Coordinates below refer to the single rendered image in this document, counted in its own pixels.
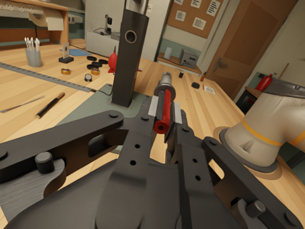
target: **door handle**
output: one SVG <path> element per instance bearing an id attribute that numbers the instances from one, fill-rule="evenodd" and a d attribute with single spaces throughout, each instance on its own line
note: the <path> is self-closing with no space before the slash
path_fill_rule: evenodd
<path id="1" fill-rule="evenodd" d="M 217 60 L 217 62 L 216 62 L 216 64 L 215 64 L 215 67 L 214 67 L 213 71 L 216 71 L 216 69 L 218 68 L 218 65 L 219 65 L 219 64 L 228 66 L 227 63 L 223 63 L 223 62 L 221 62 L 221 60 L 222 60 L 222 58 L 219 57 L 218 60 Z"/>

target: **vertical black column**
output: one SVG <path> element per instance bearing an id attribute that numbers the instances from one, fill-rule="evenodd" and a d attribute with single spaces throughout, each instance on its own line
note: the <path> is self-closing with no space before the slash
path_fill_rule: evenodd
<path id="1" fill-rule="evenodd" d="M 149 18 L 124 9 L 113 82 L 112 103 L 129 107 L 132 102 Z"/>

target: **wooden stick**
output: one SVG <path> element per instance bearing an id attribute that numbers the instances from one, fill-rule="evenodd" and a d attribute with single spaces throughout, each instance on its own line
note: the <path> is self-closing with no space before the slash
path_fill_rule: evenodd
<path id="1" fill-rule="evenodd" d="M 201 82 L 204 81 L 204 79 L 205 79 L 205 77 L 206 77 L 206 74 L 207 74 L 207 72 L 205 71 L 205 72 L 203 73 L 203 75 L 201 76 L 201 79 L 200 79 Z"/>
<path id="2" fill-rule="evenodd" d="M 282 77 L 282 75 L 284 74 L 284 72 L 286 71 L 286 69 L 288 68 L 289 63 L 286 65 L 286 67 L 284 68 L 283 72 L 280 74 L 278 80 Z"/>

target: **toaster-like gray box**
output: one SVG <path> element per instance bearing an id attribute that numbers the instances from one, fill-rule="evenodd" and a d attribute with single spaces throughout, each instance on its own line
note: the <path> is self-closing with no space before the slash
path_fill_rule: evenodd
<path id="1" fill-rule="evenodd" d="M 180 65 L 193 69 L 198 61 L 198 56 L 195 52 L 183 48 L 179 61 Z"/>

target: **red bottle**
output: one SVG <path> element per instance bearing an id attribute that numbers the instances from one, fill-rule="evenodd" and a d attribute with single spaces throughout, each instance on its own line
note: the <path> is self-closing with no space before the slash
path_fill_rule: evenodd
<path id="1" fill-rule="evenodd" d="M 116 72 L 117 60 L 118 60 L 118 56 L 116 54 L 116 47 L 114 46 L 114 51 L 111 54 L 111 56 L 109 56 L 109 60 L 108 60 L 108 65 L 110 67 L 108 73 Z"/>
<path id="2" fill-rule="evenodd" d="M 269 86 L 269 84 L 272 83 L 272 81 L 273 81 L 272 74 L 265 76 L 264 78 L 261 79 L 261 81 L 258 83 L 255 89 L 263 92 Z M 254 102 L 250 98 L 248 98 L 247 101 L 251 104 L 254 104 Z"/>

